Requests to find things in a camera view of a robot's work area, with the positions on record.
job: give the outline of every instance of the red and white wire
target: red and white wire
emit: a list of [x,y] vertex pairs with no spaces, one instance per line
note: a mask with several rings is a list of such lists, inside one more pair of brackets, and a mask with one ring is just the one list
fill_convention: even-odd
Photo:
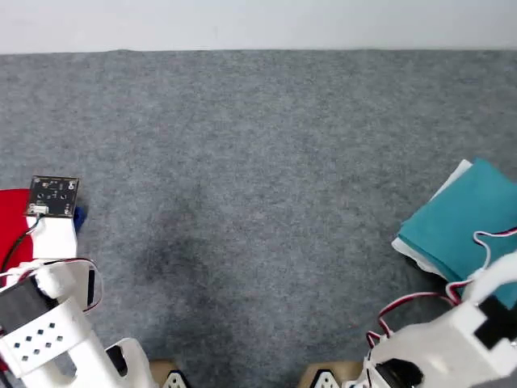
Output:
[[449,297],[445,297],[441,293],[432,293],[432,292],[410,293],[409,295],[405,295],[404,297],[399,297],[398,299],[389,303],[379,313],[379,325],[382,328],[383,332],[388,336],[388,338],[393,334],[393,331],[389,328],[388,323],[386,323],[386,321],[382,317],[384,315],[386,315],[388,312],[395,310],[397,307],[399,307],[407,302],[411,302],[414,299],[417,299],[419,297],[437,297],[439,299],[446,301],[451,306],[456,305],[454,303],[454,301],[452,301]]
[[375,333],[374,331],[369,331],[366,333],[366,340],[368,341],[368,345],[370,345],[370,349],[375,347],[375,340],[380,341],[381,335]]
[[103,296],[104,296],[103,277],[102,277],[102,275],[101,275],[101,273],[99,271],[99,267],[97,267],[97,264],[93,260],[90,260],[90,259],[75,258],[75,259],[58,259],[58,260],[55,260],[55,261],[51,262],[49,265],[54,265],[54,264],[59,264],[59,263],[64,263],[64,264],[87,263],[87,264],[89,264],[94,269],[94,271],[95,271],[95,273],[97,275],[97,278],[100,280],[99,299],[97,299],[97,301],[95,303],[92,303],[87,308],[85,308],[83,310],[83,312],[87,313],[89,311],[92,311],[95,307],[97,307],[100,304],[100,302],[103,300]]
[[461,303],[461,297],[456,290],[472,283],[475,280],[476,276],[480,272],[485,271],[488,268],[488,266],[490,265],[490,262],[492,260],[492,250],[490,249],[490,245],[488,245],[486,242],[481,240],[479,238],[479,236],[486,236],[486,237],[492,237],[492,238],[505,238],[505,237],[513,236],[515,234],[517,234],[517,228],[507,230],[504,232],[499,232],[499,233],[489,233],[489,232],[485,232],[483,230],[475,231],[473,233],[473,240],[476,244],[481,245],[482,247],[485,248],[485,252],[486,252],[485,261],[478,270],[476,270],[474,273],[472,273],[467,278],[467,280],[453,281],[453,282],[449,283],[448,285],[446,285],[445,293],[448,295],[448,297],[450,297],[451,300],[453,300],[457,305],[459,305]]

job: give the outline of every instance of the hole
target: hole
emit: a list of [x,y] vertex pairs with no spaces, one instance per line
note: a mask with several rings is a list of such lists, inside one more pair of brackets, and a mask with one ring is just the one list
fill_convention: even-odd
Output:
[[122,348],[118,345],[114,345],[110,347],[106,353],[110,357],[110,360],[119,375],[121,377],[126,376],[128,374],[128,364],[126,364],[126,360],[124,359]]
[[60,354],[53,360],[56,362],[56,366],[62,375],[69,377],[75,376],[77,368],[67,352]]
[[376,366],[389,386],[419,386],[423,382],[420,368],[410,361],[393,358]]

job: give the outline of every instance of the black cable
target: black cable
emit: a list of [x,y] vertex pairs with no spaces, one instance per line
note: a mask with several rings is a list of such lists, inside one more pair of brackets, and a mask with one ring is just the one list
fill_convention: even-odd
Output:
[[7,252],[5,259],[2,262],[2,268],[0,269],[0,273],[4,273],[7,270],[7,265],[9,264],[9,260],[12,255],[16,252],[19,247],[19,244],[30,234],[32,231],[38,226],[40,223],[40,219],[43,218],[43,214],[38,214],[36,216],[36,222],[29,229],[25,230],[15,241],[15,243],[11,246],[10,250]]
[[6,373],[3,370],[0,370],[0,381],[6,388],[13,388],[12,384],[7,380]]

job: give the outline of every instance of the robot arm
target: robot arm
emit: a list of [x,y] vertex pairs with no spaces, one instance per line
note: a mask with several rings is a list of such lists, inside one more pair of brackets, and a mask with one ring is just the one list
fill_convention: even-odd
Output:
[[314,371],[299,387],[469,388],[509,377],[517,368],[517,315],[492,293],[513,281],[517,253],[482,272],[446,314],[383,336],[365,357],[359,377],[339,378],[335,371],[343,363],[337,363]]
[[[41,264],[0,293],[0,354],[11,372],[29,388],[158,388],[137,341],[123,339],[104,350],[74,297],[74,284],[68,264]],[[54,363],[64,352],[77,368],[74,377]]]

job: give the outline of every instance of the blue object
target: blue object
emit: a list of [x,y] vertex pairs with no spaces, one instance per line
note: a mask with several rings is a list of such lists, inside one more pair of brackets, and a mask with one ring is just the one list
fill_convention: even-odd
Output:
[[84,224],[84,221],[86,220],[86,212],[83,208],[80,208],[79,206],[76,206],[74,211],[74,227],[75,227],[75,233],[79,233],[79,230],[81,229],[82,224]]
[[[478,159],[460,178],[404,222],[398,237],[424,255],[449,281],[466,279],[485,261],[473,232],[502,232],[517,226],[517,184]],[[484,238],[492,262],[517,250],[517,236]],[[505,305],[517,301],[517,285],[496,292]]]

